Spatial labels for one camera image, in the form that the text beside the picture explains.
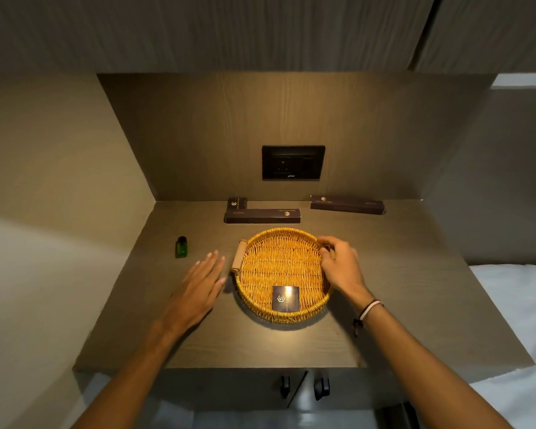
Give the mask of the person's left hand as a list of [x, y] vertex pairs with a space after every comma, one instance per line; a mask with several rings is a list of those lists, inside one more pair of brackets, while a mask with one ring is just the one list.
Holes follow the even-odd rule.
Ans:
[[[225, 257], [219, 254], [216, 262], [219, 270], [218, 279], [222, 278], [225, 262]], [[201, 281], [201, 265], [202, 263], [190, 282], [185, 282], [185, 278], [183, 279], [164, 310], [162, 321], [165, 331], [175, 338], [181, 337], [199, 324], [213, 309], [218, 298], [214, 295], [216, 281]]]

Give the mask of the person's right hand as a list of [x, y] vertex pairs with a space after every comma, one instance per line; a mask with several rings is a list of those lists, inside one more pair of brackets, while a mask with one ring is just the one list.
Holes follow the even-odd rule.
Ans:
[[328, 282], [361, 313], [374, 296], [365, 284], [357, 252], [347, 241], [336, 237], [320, 236], [317, 240], [331, 252], [331, 274], [325, 274]]

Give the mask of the round wicker basket tray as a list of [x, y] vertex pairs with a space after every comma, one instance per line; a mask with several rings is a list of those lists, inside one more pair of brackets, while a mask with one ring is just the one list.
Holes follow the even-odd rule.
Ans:
[[[294, 228], [268, 229], [240, 240], [231, 271], [241, 301], [258, 318], [272, 324], [300, 324], [319, 315], [331, 296], [320, 249], [315, 236]], [[275, 285], [300, 288], [300, 311], [272, 310]]]

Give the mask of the person's right forearm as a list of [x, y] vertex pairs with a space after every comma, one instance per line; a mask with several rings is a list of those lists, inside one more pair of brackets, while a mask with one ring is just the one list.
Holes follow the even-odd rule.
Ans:
[[429, 429], [513, 429], [383, 305], [372, 308], [363, 325]]

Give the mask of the person's left forearm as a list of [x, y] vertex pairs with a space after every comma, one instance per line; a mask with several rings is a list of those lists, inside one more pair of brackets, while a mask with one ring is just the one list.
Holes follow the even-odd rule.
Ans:
[[180, 321], [155, 322], [133, 356], [71, 429], [133, 429], [166, 357], [190, 327]]

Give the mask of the small square dark box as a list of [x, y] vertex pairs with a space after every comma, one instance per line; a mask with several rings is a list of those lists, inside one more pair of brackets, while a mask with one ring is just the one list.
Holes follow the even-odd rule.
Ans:
[[272, 310], [283, 313], [300, 311], [300, 288], [284, 285], [273, 286]]

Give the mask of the long dark box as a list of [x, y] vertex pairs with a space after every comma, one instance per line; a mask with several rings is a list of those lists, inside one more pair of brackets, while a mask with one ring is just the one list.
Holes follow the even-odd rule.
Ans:
[[228, 209], [224, 223], [300, 223], [300, 209]]
[[311, 195], [310, 208], [368, 215], [384, 215], [386, 213], [386, 208], [382, 201], [356, 197]]

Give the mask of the white wrist band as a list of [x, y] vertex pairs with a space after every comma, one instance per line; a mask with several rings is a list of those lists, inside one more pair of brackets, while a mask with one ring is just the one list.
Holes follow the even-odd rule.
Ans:
[[358, 321], [360, 323], [363, 323], [365, 317], [369, 314], [369, 312], [372, 310], [372, 308], [374, 308], [377, 305], [383, 305], [383, 303], [380, 300], [375, 299], [375, 300], [371, 301], [369, 304], [367, 304], [364, 307], [364, 309], [361, 312], [361, 314], [358, 316]]

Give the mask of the wide wooden cabinet door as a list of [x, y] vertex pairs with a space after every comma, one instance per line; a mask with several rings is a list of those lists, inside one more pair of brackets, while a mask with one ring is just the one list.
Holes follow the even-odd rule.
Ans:
[[0, 75], [402, 71], [435, 0], [0, 0]]

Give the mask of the narrow wooden cabinet door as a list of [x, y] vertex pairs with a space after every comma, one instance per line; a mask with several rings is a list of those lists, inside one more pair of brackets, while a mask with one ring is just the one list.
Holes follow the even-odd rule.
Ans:
[[409, 69], [536, 73], [536, 0], [434, 0]]

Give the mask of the black wall socket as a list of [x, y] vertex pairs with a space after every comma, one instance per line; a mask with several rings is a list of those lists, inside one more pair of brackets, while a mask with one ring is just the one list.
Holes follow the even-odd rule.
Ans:
[[326, 147], [262, 146], [262, 179], [264, 181], [318, 181], [321, 178]]

